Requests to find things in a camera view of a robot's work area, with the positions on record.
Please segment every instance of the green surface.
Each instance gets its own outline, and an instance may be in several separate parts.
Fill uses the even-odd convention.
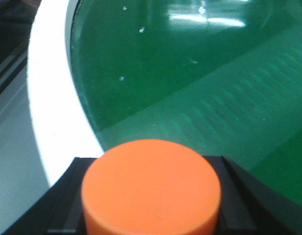
[[[175,141],[302,205],[302,0],[84,0],[71,64],[105,150]]]

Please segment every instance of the gray floor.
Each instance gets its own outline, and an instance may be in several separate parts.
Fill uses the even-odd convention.
[[[24,68],[0,95],[0,234],[47,189],[30,121]]]

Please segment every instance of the white rim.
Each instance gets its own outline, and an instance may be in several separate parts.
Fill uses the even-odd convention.
[[[44,0],[32,25],[28,49],[28,97],[32,126],[49,185],[74,157],[103,154],[81,107],[69,69],[65,34],[77,0]]]

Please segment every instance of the orange button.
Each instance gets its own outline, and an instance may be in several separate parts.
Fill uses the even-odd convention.
[[[96,159],[81,197],[88,235],[211,235],[221,187],[212,166],[190,148],[140,140]]]

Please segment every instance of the black plastic base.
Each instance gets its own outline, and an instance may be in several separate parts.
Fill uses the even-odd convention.
[[[223,157],[205,157],[216,170],[222,201],[215,235],[302,235],[302,207]],[[93,158],[75,158],[50,190],[5,235],[86,235],[80,186]]]

